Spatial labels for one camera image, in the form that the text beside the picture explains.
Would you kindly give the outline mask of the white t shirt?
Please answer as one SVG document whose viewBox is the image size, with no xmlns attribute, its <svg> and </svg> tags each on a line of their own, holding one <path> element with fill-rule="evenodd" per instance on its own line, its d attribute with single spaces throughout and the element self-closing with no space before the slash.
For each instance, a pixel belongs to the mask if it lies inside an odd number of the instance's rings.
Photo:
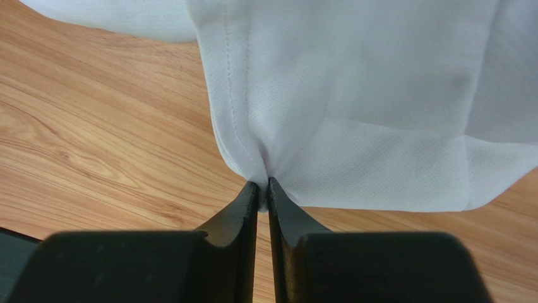
<svg viewBox="0 0 538 303">
<path fill-rule="evenodd" d="M 536 1 L 27 1 L 197 41 L 225 163 L 301 206 L 464 211 L 537 167 Z"/>
</svg>

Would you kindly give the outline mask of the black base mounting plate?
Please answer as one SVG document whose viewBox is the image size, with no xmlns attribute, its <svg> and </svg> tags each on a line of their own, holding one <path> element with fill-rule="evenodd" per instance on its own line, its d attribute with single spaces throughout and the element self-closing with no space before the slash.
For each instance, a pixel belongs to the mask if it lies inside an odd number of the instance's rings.
<svg viewBox="0 0 538 303">
<path fill-rule="evenodd" d="M 41 240 L 1 227 L 1 302 L 6 302 Z"/>
</svg>

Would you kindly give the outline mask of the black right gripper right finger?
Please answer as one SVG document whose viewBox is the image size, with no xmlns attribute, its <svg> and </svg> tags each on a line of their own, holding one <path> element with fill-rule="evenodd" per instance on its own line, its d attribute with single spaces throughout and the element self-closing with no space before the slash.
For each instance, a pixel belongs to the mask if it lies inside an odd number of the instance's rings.
<svg viewBox="0 0 538 303">
<path fill-rule="evenodd" d="M 491 302 L 469 250 L 443 232 L 334 232 L 267 189 L 277 302 Z"/>
</svg>

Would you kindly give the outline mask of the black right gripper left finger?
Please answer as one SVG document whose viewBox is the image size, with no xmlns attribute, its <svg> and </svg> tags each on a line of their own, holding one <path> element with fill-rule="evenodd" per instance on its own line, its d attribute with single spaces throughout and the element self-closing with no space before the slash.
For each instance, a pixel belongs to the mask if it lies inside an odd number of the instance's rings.
<svg viewBox="0 0 538 303">
<path fill-rule="evenodd" d="M 61 232 L 33 253 L 10 302 L 251 302 L 258 186 L 193 230 Z"/>
</svg>

